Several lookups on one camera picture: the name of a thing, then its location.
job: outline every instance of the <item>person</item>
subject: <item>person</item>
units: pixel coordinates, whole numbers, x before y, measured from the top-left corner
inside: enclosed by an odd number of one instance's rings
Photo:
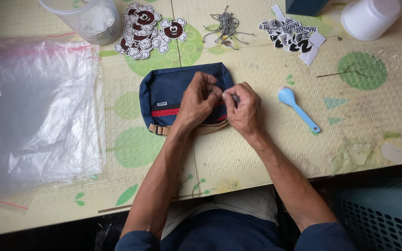
[[[115,250],[283,250],[274,192],[267,187],[242,190],[240,198],[228,198],[235,192],[214,195],[219,198],[185,212],[174,213],[170,206],[189,134],[220,99],[226,104],[228,121],[261,158],[299,227],[295,250],[355,250],[327,203],[266,132],[258,94],[246,82],[222,92],[216,81],[197,72],[184,92],[176,120],[137,192]],[[240,98],[238,106],[232,95]]]

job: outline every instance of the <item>waist bag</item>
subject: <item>waist bag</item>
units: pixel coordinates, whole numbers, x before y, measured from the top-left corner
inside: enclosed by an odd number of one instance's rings
[[[142,117],[150,132],[168,135],[175,122],[182,96],[197,71],[217,78],[216,86],[222,91],[232,87],[231,74],[223,63],[178,67],[151,71],[139,88]],[[203,135],[218,131],[227,125],[226,105],[220,100],[210,115],[192,134]]]

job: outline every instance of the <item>plastic bag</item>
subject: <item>plastic bag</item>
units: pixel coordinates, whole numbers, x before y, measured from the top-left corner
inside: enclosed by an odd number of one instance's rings
[[[102,170],[98,48],[69,40],[0,39],[0,206],[27,209],[34,185]]]

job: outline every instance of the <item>navy shirt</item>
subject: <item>navy shirt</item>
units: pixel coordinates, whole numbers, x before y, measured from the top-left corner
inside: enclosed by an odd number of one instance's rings
[[[115,251],[198,251],[198,250],[272,250],[282,251],[277,226],[248,214],[212,209],[183,221],[173,232],[159,240],[147,231],[124,235]],[[337,222],[307,227],[299,237],[296,251],[356,251]]]

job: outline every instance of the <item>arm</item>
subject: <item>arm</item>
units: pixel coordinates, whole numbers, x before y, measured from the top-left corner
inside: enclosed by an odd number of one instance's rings
[[[182,149],[190,132],[212,112],[221,97],[216,78],[197,72],[184,92],[180,110],[161,151],[150,167],[131,206],[121,233],[152,232],[158,240],[167,219],[168,207],[177,187]]]
[[[241,100],[237,108],[231,95],[238,95]],[[300,231],[317,223],[337,221],[327,203],[265,131],[260,117],[261,99],[248,83],[243,82],[227,89],[222,98],[227,107],[227,119],[263,161],[280,198]]]

